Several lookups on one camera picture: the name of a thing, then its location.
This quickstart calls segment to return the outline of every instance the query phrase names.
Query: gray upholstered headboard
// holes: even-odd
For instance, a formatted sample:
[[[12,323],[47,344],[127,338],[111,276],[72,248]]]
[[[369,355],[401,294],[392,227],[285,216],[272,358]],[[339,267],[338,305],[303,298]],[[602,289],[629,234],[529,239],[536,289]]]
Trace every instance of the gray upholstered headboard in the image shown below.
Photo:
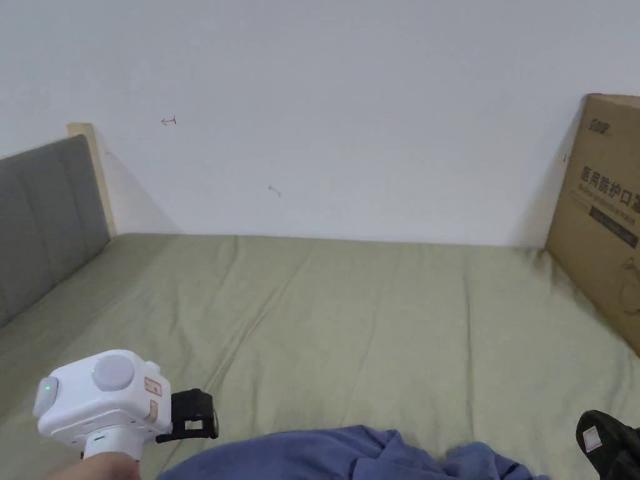
[[[84,134],[0,159],[0,326],[109,242],[94,162]]]

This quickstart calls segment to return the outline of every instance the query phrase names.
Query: black label on box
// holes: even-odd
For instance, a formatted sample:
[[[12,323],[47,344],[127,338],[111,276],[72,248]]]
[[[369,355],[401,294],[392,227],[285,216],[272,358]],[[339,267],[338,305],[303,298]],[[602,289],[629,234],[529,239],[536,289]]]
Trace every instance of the black label on box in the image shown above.
[[[629,230],[613,220],[610,216],[598,210],[596,207],[591,207],[589,216],[595,219],[598,223],[604,225],[607,230],[615,234],[615,236],[620,238],[623,242],[629,244],[632,248],[635,248],[636,245],[638,245],[638,237],[629,232]]]

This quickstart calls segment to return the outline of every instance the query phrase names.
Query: orange label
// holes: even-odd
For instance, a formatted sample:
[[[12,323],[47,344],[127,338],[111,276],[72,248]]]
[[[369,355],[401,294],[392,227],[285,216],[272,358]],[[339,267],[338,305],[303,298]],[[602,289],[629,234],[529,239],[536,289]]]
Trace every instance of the orange label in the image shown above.
[[[158,418],[158,403],[154,400],[149,402],[149,414],[145,417],[145,422],[153,423]]]
[[[149,377],[145,377],[145,390],[159,397],[162,396],[162,385]]]

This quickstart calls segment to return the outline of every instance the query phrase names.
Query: blue cloth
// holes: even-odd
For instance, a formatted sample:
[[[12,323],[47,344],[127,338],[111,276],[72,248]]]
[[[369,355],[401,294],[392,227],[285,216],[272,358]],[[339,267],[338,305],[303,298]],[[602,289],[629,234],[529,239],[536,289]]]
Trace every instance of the blue cloth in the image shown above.
[[[204,451],[158,480],[548,480],[474,443],[439,463],[396,430],[365,426],[275,433]]]

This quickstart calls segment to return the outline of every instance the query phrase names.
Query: black object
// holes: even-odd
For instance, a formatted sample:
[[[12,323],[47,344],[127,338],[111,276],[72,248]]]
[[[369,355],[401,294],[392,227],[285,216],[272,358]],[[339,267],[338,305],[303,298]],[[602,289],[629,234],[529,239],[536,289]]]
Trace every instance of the black object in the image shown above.
[[[585,412],[575,439],[601,480],[640,480],[640,435],[606,413]]]
[[[188,429],[186,422],[202,422],[202,428]],[[213,397],[199,388],[171,395],[171,433],[158,435],[156,443],[163,444],[183,438],[217,438],[218,414],[213,408]]]

